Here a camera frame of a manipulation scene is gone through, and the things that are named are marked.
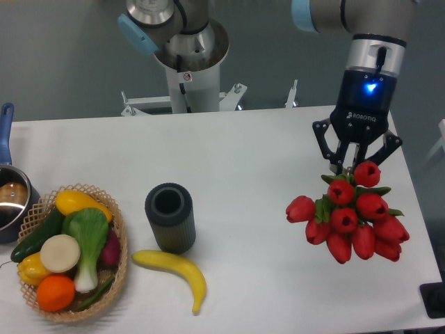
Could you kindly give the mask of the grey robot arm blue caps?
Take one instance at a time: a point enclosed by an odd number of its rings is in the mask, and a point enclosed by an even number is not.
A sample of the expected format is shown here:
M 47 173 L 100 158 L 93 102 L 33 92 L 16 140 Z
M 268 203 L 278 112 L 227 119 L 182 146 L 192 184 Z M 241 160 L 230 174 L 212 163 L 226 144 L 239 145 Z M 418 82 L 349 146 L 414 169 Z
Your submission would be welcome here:
M 401 139 L 389 130 L 391 99 L 400 73 L 415 1 L 293 1 L 291 16 L 303 31 L 342 29 L 352 37 L 337 104 L 313 130 L 331 171 L 341 174 L 350 144 L 353 167 L 381 164 Z M 222 111 L 220 64 L 229 50 L 206 1 L 128 1 L 118 26 L 140 53 L 164 67 L 174 113 Z

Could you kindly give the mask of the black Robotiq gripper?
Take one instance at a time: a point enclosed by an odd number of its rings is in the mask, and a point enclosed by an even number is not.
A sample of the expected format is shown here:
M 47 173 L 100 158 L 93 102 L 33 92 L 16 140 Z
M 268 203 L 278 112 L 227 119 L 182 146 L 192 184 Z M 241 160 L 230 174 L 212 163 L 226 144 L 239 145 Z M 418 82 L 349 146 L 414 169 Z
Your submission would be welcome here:
M 354 169 L 366 161 L 379 166 L 403 144 L 402 138 L 387 131 L 387 116 L 396 84 L 397 78 L 383 74 L 374 75 L 356 70 L 344 72 L 337 105 L 330 119 L 312 123 L 321 154 L 330 162 L 330 170 L 334 174 L 343 173 L 350 143 L 357 144 Z M 339 139 L 335 152 L 330 149 L 326 139 L 326 132 L 331 125 Z M 370 144 L 381 135 L 382 147 L 366 157 Z

